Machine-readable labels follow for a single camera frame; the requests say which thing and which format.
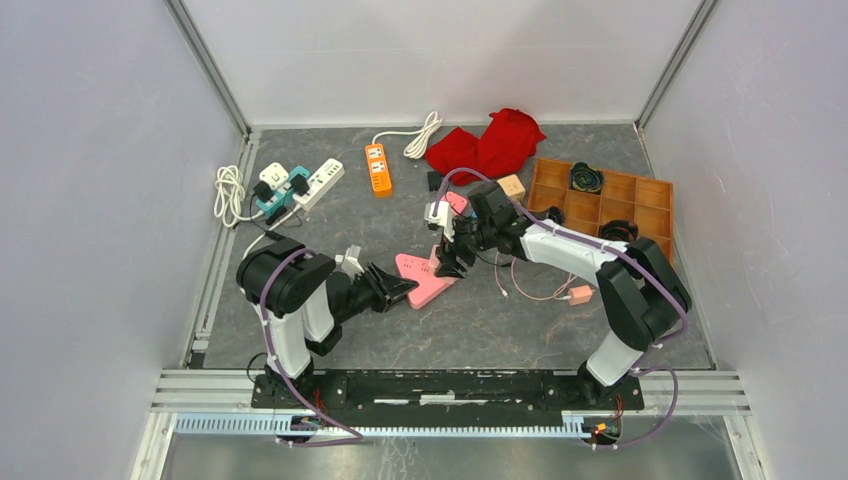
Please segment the compartment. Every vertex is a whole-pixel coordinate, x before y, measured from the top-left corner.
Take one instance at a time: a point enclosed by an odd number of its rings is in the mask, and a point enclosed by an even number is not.
[[[657,245],[660,246],[660,249],[665,254],[665,258],[674,265],[674,258],[671,256],[671,239],[670,238],[662,238],[662,237],[650,237],[651,240],[657,242]]]
[[[571,164],[551,160],[538,160],[533,181],[554,188],[568,187],[568,172]]]
[[[530,191],[527,209],[531,212],[541,212],[548,207],[560,207],[563,202],[565,202],[565,190],[537,183],[533,185],[533,189]]]
[[[635,215],[636,205],[619,200],[603,198],[601,199],[601,218],[598,223],[604,225],[611,220],[629,220],[634,222]]]
[[[636,198],[636,177],[605,171],[601,196],[632,203]]]
[[[636,205],[636,215],[633,218],[639,225],[639,235],[657,238],[671,238],[671,212],[659,208]]]
[[[582,220],[574,220],[565,217],[565,228],[570,228],[576,232],[585,233],[593,237],[598,236],[598,224],[592,222],[584,222]]]
[[[584,222],[598,223],[601,197],[584,192],[568,190],[565,195],[565,218]]]
[[[671,184],[659,180],[636,180],[636,203],[671,210]]]

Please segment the pink connector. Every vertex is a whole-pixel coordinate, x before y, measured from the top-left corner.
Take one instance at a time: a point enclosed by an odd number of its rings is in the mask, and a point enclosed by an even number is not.
[[[568,289],[568,304],[580,305],[592,299],[592,289],[589,285],[581,285]]]
[[[453,192],[448,192],[442,197],[447,200],[457,212],[462,212],[468,206],[468,200]],[[439,268],[439,259],[436,258],[437,245],[433,245],[430,258],[415,257],[405,253],[399,253],[395,257],[400,276],[418,282],[418,288],[409,292],[409,305],[418,310],[431,300],[438,297],[449,286],[456,282],[455,278],[439,278],[435,276]]]

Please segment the white wall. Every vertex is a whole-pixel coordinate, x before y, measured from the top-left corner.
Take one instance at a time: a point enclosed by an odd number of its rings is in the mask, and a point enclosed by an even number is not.
[[[775,478],[843,478],[848,4],[721,2],[647,127]]]
[[[254,124],[638,115],[698,0],[186,0]]]
[[[239,135],[161,1],[4,1],[0,65],[0,478],[126,478]]]

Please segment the gray floor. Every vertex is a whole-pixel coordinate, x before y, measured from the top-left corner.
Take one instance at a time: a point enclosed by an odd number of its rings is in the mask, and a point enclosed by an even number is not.
[[[651,419],[627,418],[625,440]],[[369,439],[366,445],[289,449],[250,436],[176,435],[162,478],[679,480],[741,478],[721,417],[674,418],[661,435],[591,453],[558,438]]]
[[[479,136],[484,127],[470,127]],[[542,126],[548,136],[538,156],[585,161],[596,167],[650,175],[647,160],[629,125]],[[394,184],[390,198],[373,196],[365,169],[364,148],[378,129],[273,130],[262,134],[251,185],[258,172],[272,162],[290,168],[315,168],[327,158],[345,166],[345,175],[307,216],[299,228],[281,233],[307,246],[335,255],[351,244],[362,246],[360,260],[373,261],[397,272],[395,255],[428,256],[437,242],[424,224],[424,205],[431,200],[425,160],[401,155],[409,137],[382,137]],[[431,142],[450,131],[443,127]],[[530,185],[535,159],[519,176]],[[457,189],[466,192],[470,187]],[[204,367],[243,368],[263,350],[259,322],[241,296],[235,272],[242,252],[258,235],[257,228],[241,226],[226,273]],[[378,315],[362,314],[344,325],[344,338],[335,350],[317,358],[317,368],[564,368],[580,365],[608,331],[597,296],[588,304],[532,301],[519,295],[501,269],[504,298],[494,282],[494,267],[477,262],[467,279],[457,282],[421,310],[403,304]],[[549,295],[566,275],[551,267],[519,263],[519,284],[528,293]],[[644,363],[666,363],[676,368],[709,368],[710,359],[700,323]]]

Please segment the small black object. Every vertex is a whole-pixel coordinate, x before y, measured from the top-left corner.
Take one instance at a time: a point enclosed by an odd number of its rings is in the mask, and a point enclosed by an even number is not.
[[[309,191],[309,182],[306,181],[306,177],[299,173],[291,177],[289,179],[289,183],[292,186],[292,190],[294,190],[298,195],[304,195]]]
[[[585,162],[577,162],[571,167],[568,183],[572,190],[599,195],[604,186],[604,173]]]
[[[444,178],[442,174],[435,170],[427,172],[427,188],[429,188],[431,192],[438,191],[439,187],[442,185],[442,178]]]
[[[612,220],[601,225],[598,236],[604,240],[630,243],[639,238],[639,226],[627,220]]]
[[[271,200],[271,197],[274,196],[274,191],[271,190],[271,186],[267,183],[260,180],[256,185],[253,186],[253,193],[256,194],[256,198],[262,200],[263,202],[268,202]]]
[[[565,224],[565,212],[559,207],[551,207],[548,209],[547,218],[557,222],[560,225]]]
[[[188,361],[189,370],[198,370],[203,368],[204,360],[206,360],[205,352],[191,352],[191,359]]]
[[[268,225],[270,227],[274,222],[277,221],[277,219],[285,215],[288,211],[289,209],[286,207],[278,208],[276,212],[272,213],[268,218],[265,219],[265,225]]]
[[[263,235],[265,235],[266,237],[270,238],[271,240],[273,240],[275,242],[279,242],[280,240],[286,238],[284,235],[279,234],[279,233],[277,233],[273,230],[265,230],[265,233]]]

